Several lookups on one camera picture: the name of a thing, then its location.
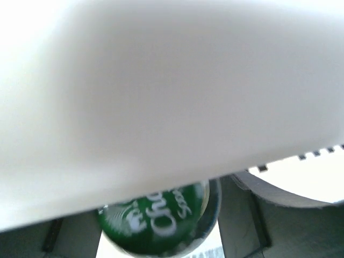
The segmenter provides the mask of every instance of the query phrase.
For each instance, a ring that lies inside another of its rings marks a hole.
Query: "white surface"
[[[334,152],[320,150],[320,156],[307,153],[306,160],[297,156],[267,164],[268,170],[259,173],[258,169],[249,172],[260,179],[309,199],[327,203],[344,200],[344,150],[334,147]]]
[[[2,3],[0,231],[344,142],[344,11],[309,2]]]
[[[211,231],[206,240],[193,252],[187,256],[192,257],[194,254],[203,253],[207,250],[222,247],[221,236],[219,226],[216,223],[214,229]],[[130,255],[120,252],[110,240],[102,233],[101,240],[99,242],[96,258],[129,258]]]

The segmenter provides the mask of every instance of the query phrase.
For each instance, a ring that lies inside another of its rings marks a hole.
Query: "green label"
[[[197,226],[201,184],[156,192],[98,211],[108,237],[129,252],[158,254],[180,244]]]

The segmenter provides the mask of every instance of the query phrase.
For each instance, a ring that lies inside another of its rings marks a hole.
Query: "dark slot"
[[[54,249],[56,240],[58,239],[58,235],[60,233],[60,229],[62,226],[63,219],[54,219],[52,221],[52,225],[48,232],[48,235],[45,238],[44,245],[42,250],[46,253],[51,253]]]
[[[259,172],[265,172],[268,170],[266,165],[259,166],[258,169],[259,169]]]
[[[299,155],[299,159],[300,159],[300,160],[305,160],[305,159],[306,159],[306,156],[305,156],[305,155]]]

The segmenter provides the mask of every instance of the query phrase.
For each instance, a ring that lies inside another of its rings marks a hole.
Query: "green bottle cap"
[[[160,255],[193,237],[206,190],[197,183],[106,205],[98,210],[104,233],[119,247],[139,255]]]

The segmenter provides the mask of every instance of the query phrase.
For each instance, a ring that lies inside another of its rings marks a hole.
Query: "bottle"
[[[135,257],[186,254],[200,244],[198,222],[209,195],[208,182],[160,191],[106,205],[97,211],[98,220],[105,235]]]

